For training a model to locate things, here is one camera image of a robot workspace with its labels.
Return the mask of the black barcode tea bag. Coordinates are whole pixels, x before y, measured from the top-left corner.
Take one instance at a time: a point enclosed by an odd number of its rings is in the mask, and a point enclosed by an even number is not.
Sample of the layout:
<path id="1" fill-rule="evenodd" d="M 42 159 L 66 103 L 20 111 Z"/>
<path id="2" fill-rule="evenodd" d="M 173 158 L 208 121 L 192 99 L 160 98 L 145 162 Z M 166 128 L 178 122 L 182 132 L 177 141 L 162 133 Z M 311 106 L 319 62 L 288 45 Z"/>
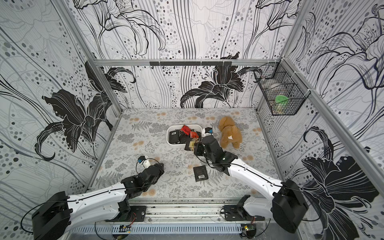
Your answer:
<path id="1" fill-rule="evenodd" d="M 201 182 L 209 179 L 206 166 L 194 167 L 193 171 L 196 182 Z"/>
<path id="2" fill-rule="evenodd" d="M 169 143 L 177 145 L 180 143 L 180 130 L 173 130 L 169 132 Z"/>
<path id="3" fill-rule="evenodd" d="M 196 145 L 196 142 L 198 142 L 199 139 L 198 138 L 191 138 L 191 139 L 188 139 L 186 141 L 186 144 L 185 144 L 185 150 L 186 151 L 194 151 L 195 150 L 195 145 Z"/>

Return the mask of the red square tea bag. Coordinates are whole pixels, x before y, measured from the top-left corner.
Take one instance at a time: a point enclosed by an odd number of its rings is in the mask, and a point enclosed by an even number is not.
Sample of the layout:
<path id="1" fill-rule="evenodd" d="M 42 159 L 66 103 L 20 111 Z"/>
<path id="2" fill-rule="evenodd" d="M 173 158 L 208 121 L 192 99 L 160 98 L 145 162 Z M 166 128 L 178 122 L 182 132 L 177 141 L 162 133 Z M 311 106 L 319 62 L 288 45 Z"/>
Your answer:
<path id="1" fill-rule="evenodd" d="M 181 132 L 188 136 L 191 134 L 191 131 L 192 130 L 187 125 L 183 125 L 181 128 Z"/>

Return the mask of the red black tea bag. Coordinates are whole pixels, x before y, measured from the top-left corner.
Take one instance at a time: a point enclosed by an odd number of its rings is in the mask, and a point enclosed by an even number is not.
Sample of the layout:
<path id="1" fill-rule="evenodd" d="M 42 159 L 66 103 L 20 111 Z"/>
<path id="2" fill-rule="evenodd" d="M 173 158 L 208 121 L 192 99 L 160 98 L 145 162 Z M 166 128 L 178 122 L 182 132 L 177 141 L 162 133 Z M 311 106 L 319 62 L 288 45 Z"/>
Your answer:
<path id="1" fill-rule="evenodd" d="M 200 136 L 199 136 L 199 134 L 198 134 L 197 132 L 193 132 L 193 131 L 191 131 L 191 132 L 190 132 L 190 138 L 192 138 L 192 139 L 198 139 L 198 138 L 200 138 Z"/>

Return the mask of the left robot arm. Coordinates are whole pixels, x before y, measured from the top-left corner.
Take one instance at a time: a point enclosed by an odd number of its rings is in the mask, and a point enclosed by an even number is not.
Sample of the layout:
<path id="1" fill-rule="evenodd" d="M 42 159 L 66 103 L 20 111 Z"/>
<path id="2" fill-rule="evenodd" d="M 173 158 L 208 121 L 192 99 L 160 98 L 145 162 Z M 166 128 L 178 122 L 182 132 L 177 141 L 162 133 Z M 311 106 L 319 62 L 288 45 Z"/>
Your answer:
<path id="1" fill-rule="evenodd" d="M 100 221 L 136 222 L 140 213 L 129 200 L 139 197 L 164 174 L 164 164 L 151 162 L 137 175 L 90 193 L 54 194 L 32 215 L 35 240 L 57 240 L 74 228 Z"/>

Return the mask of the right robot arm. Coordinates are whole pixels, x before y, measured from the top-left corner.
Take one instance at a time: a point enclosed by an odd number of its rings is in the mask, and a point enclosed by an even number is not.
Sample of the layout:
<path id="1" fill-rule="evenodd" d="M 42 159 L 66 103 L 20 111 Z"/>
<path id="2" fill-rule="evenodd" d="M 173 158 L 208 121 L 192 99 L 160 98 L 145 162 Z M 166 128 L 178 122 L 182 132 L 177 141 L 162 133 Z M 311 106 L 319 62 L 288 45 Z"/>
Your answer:
<path id="1" fill-rule="evenodd" d="M 217 171 L 243 181 L 265 197 L 265 201 L 245 195 L 237 204 L 238 215 L 274 219 L 285 231 L 294 234 L 306 215 L 309 205 L 303 192 L 292 180 L 269 177 L 246 164 L 237 155 L 224 151 L 212 136 L 190 144 L 196 156 L 204 157 Z"/>

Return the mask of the white plastic storage box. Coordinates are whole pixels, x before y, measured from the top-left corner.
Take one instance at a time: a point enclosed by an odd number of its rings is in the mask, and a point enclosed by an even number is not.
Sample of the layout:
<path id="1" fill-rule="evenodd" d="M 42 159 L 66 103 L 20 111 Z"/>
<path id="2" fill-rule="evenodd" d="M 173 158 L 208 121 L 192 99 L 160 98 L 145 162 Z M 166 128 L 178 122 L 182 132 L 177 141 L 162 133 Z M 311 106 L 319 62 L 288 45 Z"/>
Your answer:
<path id="1" fill-rule="evenodd" d="M 201 137 L 202 136 L 202 133 L 203 133 L 203 128 L 200 126 L 200 125 L 196 125 L 196 124 L 186 124 L 193 132 L 197 132 L 199 134 L 199 136 Z M 188 139 L 191 139 L 190 138 L 190 135 L 185 135 L 183 132 L 181 132 L 181 128 L 182 128 L 183 125 L 173 125 L 173 126 L 170 126 L 168 129 L 167 129 L 167 133 L 166 133 L 166 137 L 167 137 L 167 143 L 171 146 L 171 147 L 175 147 L 175 148 L 183 148 L 186 144 L 186 141 Z M 177 145 L 171 145 L 169 143 L 169 132 L 170 131 L 173 131 L 173 130 L 180 130 L 180 143 L 177 144 Z"/>

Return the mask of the brown plush teddy dog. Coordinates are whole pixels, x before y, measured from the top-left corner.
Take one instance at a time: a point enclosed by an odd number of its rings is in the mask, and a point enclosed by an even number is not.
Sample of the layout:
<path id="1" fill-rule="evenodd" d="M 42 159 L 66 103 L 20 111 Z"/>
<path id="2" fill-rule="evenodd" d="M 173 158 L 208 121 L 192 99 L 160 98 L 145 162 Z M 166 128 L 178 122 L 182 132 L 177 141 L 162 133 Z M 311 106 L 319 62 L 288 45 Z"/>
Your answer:
<path id="1" fill-rule="evenodd" d="M 240 145 L 243 142 L 242 133 L 231 117 L 223 117 L 219 121 L 219 130 L 222 134 L 220 140 L 222 148 L 227 148 L 229 144 L 232 144 L 235 149 L 240 148 Z"/>

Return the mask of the green lidded cup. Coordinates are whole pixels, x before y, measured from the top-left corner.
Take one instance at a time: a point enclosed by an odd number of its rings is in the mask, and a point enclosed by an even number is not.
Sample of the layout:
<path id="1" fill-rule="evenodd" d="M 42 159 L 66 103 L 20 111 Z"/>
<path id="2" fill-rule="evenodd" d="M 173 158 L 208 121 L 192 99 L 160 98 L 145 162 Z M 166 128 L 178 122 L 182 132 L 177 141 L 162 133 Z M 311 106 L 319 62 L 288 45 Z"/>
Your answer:
<path id="1" fill-rule="evenodd" d="M 275 97 L 274 110 L 277 114 L 283 114 L 285 108 L 288 105 L 290 99 L 284 95 L 278 95 Z"/>

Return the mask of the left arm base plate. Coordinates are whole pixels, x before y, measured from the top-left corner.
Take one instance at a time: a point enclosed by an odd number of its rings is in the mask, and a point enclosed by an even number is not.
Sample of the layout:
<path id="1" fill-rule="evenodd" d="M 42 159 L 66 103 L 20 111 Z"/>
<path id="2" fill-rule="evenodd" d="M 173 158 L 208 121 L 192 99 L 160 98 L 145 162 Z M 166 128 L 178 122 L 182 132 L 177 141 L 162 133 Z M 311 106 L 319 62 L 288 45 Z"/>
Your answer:
<path id="1" fill-rule="evenodd" d="M 145 220 L 146 211 L 146 206 L 130 206 L 129 209 L 122 211 L 112 220 L 106 220 L 106 222 L 142 223 Z"/>

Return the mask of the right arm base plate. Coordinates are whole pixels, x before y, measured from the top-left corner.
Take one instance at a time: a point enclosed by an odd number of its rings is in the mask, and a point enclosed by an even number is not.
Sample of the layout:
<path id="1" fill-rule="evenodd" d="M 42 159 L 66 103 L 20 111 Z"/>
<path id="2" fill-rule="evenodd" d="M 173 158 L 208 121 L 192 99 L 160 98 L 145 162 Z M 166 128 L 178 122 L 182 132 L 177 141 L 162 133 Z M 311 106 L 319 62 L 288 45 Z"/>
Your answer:
<path id="1" fill-rule="evenodd" d="M 246 212 L 244 204 L 250 197 L 250 195 L 244 195 L 236 205 L 223 206 L 220 213 L 224 215 L 225 220 L 228 222 L 250 221 L 253 223 L 255 221 L 264 221 L 265 217 L 251 216 Z"/>

